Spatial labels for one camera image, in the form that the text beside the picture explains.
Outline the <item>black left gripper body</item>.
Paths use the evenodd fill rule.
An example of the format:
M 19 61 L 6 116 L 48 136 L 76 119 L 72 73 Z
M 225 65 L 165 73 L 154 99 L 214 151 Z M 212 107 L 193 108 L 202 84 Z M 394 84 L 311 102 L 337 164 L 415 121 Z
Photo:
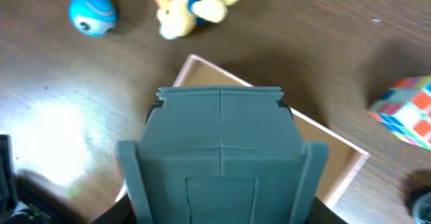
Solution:
M 1 224 L 49 224 L 49 219 L 18 199 L 9 146 L 9 137 L 1 135 Z

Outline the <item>multicoloured puzzle cube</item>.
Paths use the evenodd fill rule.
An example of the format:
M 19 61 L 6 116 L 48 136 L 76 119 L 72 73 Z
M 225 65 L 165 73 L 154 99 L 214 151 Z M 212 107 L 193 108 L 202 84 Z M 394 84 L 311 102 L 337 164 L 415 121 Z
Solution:
M 397 80 L 368 108 L 398 139 L 430 150 L 430 77 Z

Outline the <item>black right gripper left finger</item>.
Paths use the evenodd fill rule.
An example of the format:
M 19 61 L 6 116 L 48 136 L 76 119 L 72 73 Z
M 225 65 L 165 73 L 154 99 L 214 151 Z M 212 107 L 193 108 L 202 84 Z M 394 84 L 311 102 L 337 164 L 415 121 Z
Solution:
M 129 197 L 122 197 L 91 224 L 137 224 Z

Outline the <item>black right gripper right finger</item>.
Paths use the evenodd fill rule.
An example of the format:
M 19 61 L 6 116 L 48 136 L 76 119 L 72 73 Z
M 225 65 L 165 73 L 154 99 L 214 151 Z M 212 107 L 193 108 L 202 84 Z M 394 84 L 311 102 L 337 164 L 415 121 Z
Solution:
M 347 224 L 320 199 L 314 198 L 311 208 L 311 224 Z

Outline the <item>black round ridged disc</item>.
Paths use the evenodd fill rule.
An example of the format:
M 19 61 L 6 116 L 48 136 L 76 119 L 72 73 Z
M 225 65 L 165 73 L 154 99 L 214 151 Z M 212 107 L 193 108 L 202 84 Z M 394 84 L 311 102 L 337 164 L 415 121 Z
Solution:
M 414 190 L 406 205 L 415 224 L 430 224 L 430 189 Z

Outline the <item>yellow grey toy truck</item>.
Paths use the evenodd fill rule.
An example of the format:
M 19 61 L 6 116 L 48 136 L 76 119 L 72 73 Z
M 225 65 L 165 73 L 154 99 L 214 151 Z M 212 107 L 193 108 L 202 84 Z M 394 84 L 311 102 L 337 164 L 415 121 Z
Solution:
M 278 87 L 162 87 L 116 155 L 138 223 L 304 223 L 329 148 Z

